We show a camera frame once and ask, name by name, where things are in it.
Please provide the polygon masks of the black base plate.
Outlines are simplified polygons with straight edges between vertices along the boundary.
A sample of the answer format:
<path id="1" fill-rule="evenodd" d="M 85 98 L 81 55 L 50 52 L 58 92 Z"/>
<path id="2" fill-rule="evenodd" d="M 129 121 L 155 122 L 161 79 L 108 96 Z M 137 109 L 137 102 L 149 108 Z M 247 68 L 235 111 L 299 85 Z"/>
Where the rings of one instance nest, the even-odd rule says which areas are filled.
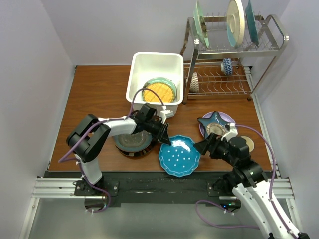
<path id="1" fill-rule="evenodd" d="M 75 196 L 85 198 L 87 210 L 100 209 L 108 202 L 112 207 L 120 207 L 124 203 L 194 204 L 198 200 L 216 203 L 235 200 L 232 193 L 220 189 L 221 172 L 195 172 L 184 178 L 164 172 L 104 172 L 101 186 L 104 192 L 91 188 L 79 172 L 46 172 L 43 178 L 75 178 Z"/>

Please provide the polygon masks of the cream ceramic mug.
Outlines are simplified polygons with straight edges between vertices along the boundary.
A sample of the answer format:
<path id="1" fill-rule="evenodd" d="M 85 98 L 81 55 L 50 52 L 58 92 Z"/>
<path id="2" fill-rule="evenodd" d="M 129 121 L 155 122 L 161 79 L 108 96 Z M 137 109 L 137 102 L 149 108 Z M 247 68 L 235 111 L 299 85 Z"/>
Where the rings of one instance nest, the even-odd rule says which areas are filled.
<path id="1" fill-rule="evenodd" d="M 247 136 L 240 136 L 240 137 L 246 141 L 246 144 L 249 147 L 249 152 L 251 153 L 255 148 L 254 141 Z"/>

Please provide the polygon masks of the grey blue ceramic plate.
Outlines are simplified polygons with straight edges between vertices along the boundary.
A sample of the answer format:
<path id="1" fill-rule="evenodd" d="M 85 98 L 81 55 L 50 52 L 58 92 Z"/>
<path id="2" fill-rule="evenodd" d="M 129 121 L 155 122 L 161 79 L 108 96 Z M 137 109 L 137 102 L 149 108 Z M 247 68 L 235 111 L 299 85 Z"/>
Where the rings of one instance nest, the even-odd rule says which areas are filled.
<path id="1" fill-rule="evenodd" d="M 138 152 L 138 151 L 141 151 L 141 150 L 145 149 L 147 146 L 149 146 L 150 143 L 152 142 L 152 139 L 153 139 L 151 134 L 149 134 L 146 131 L 143 131 L 143 132 L 146 134 L 147 139 L 146 139 L 145 143 L 142 144 L 141 146 L 139 146 L 139 147 L 124 147 L 124 146 L 121 146 L 121 145 L 118 144 L 118 141 L 117 141 L 117 136 L 118 135 L 113 137 L 115 146 L 118 147 L 119 149 L 121 149 L 123 151 L 127 151 L 127 152 Z"/>

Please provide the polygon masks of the mint plate in rack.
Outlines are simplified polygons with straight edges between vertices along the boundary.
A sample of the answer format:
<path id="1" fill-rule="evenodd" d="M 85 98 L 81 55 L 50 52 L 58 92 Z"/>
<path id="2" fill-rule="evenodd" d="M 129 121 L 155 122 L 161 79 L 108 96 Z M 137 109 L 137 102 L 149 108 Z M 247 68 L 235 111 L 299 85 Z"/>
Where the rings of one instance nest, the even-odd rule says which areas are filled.
<path id="1" fill-rule="evenodd" d="M 198 38 L 201 41 L 201 43 L 206 48 L 208 48 L 209 39 L 208 39 L 207 27 L 206 27 L 203 11 L 202 11 L 200 2 L 198 0 L 196 1 L 193 17 L 195 21 L 195 28 L 197 31 Z"/>

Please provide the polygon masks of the white plastic bin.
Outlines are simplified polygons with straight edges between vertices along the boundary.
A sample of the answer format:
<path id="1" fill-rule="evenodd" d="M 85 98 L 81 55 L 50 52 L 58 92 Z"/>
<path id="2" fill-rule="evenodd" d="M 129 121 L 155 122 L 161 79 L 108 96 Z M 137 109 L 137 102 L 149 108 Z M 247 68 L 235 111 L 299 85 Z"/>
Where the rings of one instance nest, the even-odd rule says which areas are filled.
<path id="1" fill-rule="evenodd" d="M 162 105 L 176 114 L 183 100 L 183 57 L 174 53 L 138 52 L 132 59 L 126 99 L 139 110 L 150 103 L 158 111 Z"/>

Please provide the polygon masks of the clear glass plate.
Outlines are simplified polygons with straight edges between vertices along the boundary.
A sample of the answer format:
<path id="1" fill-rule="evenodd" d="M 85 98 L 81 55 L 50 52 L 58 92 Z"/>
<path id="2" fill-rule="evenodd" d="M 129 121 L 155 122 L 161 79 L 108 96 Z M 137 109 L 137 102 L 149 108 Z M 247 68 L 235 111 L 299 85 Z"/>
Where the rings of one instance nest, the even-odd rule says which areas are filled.
<path id="1" fill-rule="evenodd" d="M 124 147 L 139 147 L 145 143 L 147 136 L 144 132 L 136 134 L 121 134 L 117 136 L 118 144 Z"/>

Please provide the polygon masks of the blue zigzag bowl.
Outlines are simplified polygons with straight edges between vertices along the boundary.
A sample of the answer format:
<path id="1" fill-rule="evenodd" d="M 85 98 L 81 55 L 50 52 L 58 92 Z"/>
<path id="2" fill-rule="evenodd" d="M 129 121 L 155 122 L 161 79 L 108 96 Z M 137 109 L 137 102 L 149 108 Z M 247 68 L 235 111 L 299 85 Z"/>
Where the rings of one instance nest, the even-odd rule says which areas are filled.
<path id="1" fill-rule="evenodd" d="M 221 62 L 221 71 L 225 75 L 232 75 L 233 74 L 233 64 L 231 58 L 224 58 Z"/>

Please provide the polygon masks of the metal dish rack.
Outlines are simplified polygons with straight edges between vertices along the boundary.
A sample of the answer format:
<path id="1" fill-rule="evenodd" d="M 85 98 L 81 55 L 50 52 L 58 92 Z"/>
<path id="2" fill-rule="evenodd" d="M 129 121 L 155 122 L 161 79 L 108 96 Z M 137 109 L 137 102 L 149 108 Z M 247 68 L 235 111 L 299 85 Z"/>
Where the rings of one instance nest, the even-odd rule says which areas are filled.
<path id="1" fill-rule="evenodd" d="M 246 96 L 250 100 L 287 47 L 287 31 L 275 14 L 256 15 L 258 47 L 251 42 L 248 27 L 245 27 L 243 43 L 234 48 L 227 38 L 225 16 L 206 16 L 204 19 L 208 48 L 198 38 L 194 18 L 188 18 L 186 23 L 180 54 L 190 51 L 191 57 L 184 62 L 183 104 L 189 99 L 215 96 Z M 230 76 L 221 71 L 224 58 L 232 59 L 233 74 Z M 194 72 L 198 74 L 198 93 L 190 91 Z"/>

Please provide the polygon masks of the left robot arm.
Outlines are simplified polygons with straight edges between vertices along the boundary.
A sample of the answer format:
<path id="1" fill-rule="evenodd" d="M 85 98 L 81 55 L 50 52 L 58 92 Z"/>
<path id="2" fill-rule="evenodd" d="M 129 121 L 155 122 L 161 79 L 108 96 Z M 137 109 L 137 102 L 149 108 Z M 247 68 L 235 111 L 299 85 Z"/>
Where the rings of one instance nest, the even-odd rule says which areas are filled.
<path id="1" fill-rule="evenodd" d="M 156 109 L 148 103 L 143 104 L 135 113 L 129 113 L 120 118 L 98 118 L 93 114 L 86 115 L 67 137 L 66 143 L 70 151 L 60 159 L 60 162 L 74 153 L 87 179 L 86 190 L 91 195 L 99 195 L 103 191 L 103 175 L 97 157 L 109 137 L 146 131 L 157 142 L 171 145 L 166 119 L 173 116 L 173 111 L 165 105 L 161 108 L 160 120 L 155 120 Z"/>

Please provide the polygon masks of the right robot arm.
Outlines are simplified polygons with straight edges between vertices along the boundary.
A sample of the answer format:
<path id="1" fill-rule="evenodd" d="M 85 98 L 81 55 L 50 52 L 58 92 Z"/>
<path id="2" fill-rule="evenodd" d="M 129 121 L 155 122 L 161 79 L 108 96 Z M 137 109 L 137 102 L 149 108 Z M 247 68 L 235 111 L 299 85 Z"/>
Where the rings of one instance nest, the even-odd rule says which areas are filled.
<path id="1" fill-rule="evenodd" d="M 236 196 L 249 212 L 266 239 L 307 239 L 293 224 L 275 197 L 272 186 L 261 166 L 251 159 L 249 146 L 241 137 L 230 140 L 211 134 L 194 148 L 212 159 L 222 159 L 233 169 L 218 183 L 229 196 Z"/>

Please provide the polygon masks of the black gold striped plate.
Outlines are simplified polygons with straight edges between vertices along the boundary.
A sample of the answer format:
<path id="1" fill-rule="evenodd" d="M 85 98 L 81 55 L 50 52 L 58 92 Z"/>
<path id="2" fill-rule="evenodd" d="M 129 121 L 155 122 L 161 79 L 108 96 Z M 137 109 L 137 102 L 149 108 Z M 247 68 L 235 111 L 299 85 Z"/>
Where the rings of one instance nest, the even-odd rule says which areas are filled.
<path id="1" fill-rule="evenodd" d="M 147 154 L 149 154 L 152 150 L 153 150 L 154 146 L 148 146 L 147 148 L 138 151 L 138 152 L 127 152 L 127 151 L 123 151 L 121 149 L 119 149 L 118 147 L 116 147 L 116 149 L 124 156 L 126 157 L 130 157 L 130 158 L 139 158 L 139 157 L 143 157 Z"/>

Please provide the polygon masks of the mint green floral plate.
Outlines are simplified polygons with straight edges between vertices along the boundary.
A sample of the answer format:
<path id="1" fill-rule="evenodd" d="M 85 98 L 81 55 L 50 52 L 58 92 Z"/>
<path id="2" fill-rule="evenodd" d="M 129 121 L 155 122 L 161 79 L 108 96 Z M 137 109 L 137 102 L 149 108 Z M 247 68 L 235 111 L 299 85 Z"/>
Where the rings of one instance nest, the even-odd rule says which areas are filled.
<path id="1" fill-rule="evenodd" d="M 177 87 L 176 87 L 175 83 L 174 83 L 172 80 L 167 79 L 167 78 L 164 78 L 164 77 L 152 78 L 152 79 L 148 80 L 148 81 L 144 84 L 143 88 L 145 88 L 145 86 L 147 86 L 147 85 L 149 85 L 149 84 L 151 84 L 151 83 L 165 83 L 165 84 L 171 86 L 171 87 L 173 88 L 174 92 L 175 92 L 175 98 L 176 98 Z"/>

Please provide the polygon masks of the blue polka dot plate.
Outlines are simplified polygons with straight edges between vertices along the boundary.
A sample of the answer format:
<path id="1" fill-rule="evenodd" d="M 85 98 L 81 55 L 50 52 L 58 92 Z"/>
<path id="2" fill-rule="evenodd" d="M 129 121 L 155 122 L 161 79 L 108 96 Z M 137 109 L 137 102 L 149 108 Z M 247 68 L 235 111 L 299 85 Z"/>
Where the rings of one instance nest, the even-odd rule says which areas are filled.
<path id="1" fill-rule="evenodd" d="M 170 138 L 171 146 L 162 144 L 159 162 L 168 175 L 178 178 L 191 175 L 199 166 L 201 154 L 194 148 L 194 141 L 187 136 Z"/>

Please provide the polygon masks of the woven bamboo plate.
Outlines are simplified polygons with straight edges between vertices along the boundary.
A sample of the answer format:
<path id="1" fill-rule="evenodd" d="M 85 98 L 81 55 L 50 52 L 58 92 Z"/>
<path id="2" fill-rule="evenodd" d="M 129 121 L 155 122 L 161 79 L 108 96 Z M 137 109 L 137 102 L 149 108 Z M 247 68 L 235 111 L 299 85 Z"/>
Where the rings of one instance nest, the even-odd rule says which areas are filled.
<path id="1" fill-rule="evenodd" d="M 161 98 L 161 100 L 164 103 L 173 102 L 175 99 L 175 92 L 173 88 L 165 83 L 151 83 L 145 86 L 145 88 L 153 90 Z M 143 100 L 148 102 L 160 102 L 160 100 L 155 95 L 155 93 L 149 90 L 143 90 L 142 91 Z"/>

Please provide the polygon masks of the cream blue spiral plate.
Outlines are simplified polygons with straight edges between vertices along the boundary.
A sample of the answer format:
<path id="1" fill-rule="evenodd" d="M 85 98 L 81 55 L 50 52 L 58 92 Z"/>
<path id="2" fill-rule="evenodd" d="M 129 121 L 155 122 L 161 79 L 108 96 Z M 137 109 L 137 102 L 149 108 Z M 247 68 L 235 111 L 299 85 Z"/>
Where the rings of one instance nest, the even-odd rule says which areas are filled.
<path id="1" fill-rule="evenodd" d="M 243 43 L 245 16 L 242 2 L 231 0 L 226 14 L 227 37 L 231 47 L 238 48 Z"/>

